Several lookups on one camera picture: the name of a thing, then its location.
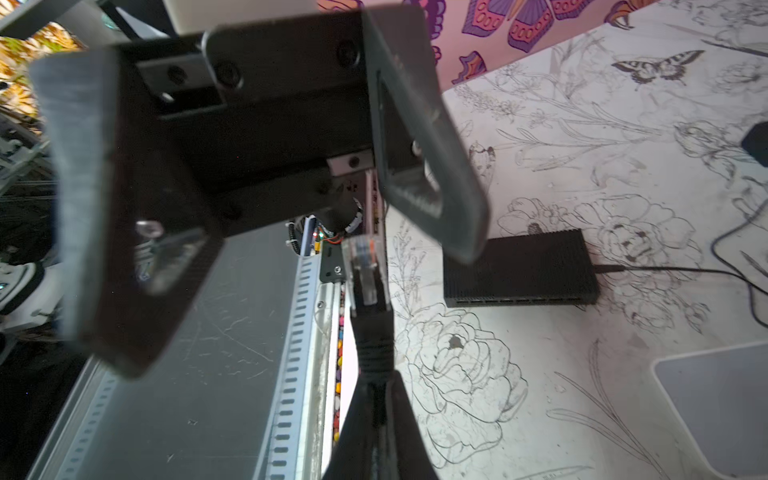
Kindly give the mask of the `white network switch box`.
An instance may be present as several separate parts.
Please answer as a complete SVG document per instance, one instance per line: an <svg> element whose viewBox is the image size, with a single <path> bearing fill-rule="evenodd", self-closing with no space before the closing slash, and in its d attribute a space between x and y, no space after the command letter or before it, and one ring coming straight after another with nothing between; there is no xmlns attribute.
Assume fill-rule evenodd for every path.
<svg viewBox="0 0 768 480"><path fill-rule="evenodd" d="M660 358L650 370L714 475L767 477L765 341Z"/></svg>

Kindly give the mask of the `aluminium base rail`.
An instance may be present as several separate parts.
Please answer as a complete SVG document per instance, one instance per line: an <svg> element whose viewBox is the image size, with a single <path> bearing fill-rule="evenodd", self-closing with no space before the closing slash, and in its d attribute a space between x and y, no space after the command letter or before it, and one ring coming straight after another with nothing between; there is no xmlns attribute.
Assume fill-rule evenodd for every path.
<svg viewBox="0 0 768 480"><path fill-rule="evenodd" d="M353 374L342 248L309 222L230 238L159 360L128 378L89 358L32 479L319 479Z"/></svg>

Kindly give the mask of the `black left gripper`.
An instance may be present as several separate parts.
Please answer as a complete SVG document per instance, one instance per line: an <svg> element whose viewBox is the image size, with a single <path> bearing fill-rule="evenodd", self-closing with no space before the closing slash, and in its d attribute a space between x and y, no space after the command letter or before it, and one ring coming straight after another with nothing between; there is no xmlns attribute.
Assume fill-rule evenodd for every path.
<svg viewBox="0 0 768 480"><path fill-rule="evenodd" d="M470 264L490 209L443 102L418 5L56 54L29 76L58 179L64 338L128 378L183 323L223 238L386 202Z"/></svg>

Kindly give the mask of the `black network switch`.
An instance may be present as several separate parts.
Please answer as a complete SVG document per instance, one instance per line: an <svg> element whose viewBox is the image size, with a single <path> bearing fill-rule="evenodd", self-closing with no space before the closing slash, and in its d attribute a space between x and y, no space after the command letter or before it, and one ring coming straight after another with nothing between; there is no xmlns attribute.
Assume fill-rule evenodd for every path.
<svg viewBox="0 0 768 480"><path fill-rule="evenodd" d="M443 298L451 308L593 305L598 297L578 229L491 239L471 265L443 257Z"/></svg>

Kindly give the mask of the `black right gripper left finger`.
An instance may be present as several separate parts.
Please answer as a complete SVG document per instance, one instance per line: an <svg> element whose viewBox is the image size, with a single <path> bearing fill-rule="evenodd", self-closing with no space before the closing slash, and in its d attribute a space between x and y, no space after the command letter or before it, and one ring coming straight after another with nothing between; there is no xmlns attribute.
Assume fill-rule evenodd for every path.
<svg viewBox="0 0 768 480"><path fill-rule="evenodd" d="M359 377L323 479L363 480L371 477L373 423L373 388L365 378Z"/></svg>

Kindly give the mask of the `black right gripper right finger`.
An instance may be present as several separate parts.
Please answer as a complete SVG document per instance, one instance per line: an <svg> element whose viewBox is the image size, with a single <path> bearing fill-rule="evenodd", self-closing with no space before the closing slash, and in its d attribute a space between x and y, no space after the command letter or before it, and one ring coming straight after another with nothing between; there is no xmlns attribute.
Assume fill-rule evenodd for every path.
<svg viewBox="0 0 768 480"><path fill-rule="evenodd" d="M386 383L385 415L385 464L390 478L437 479L398 371L393 371Z"/></svg>

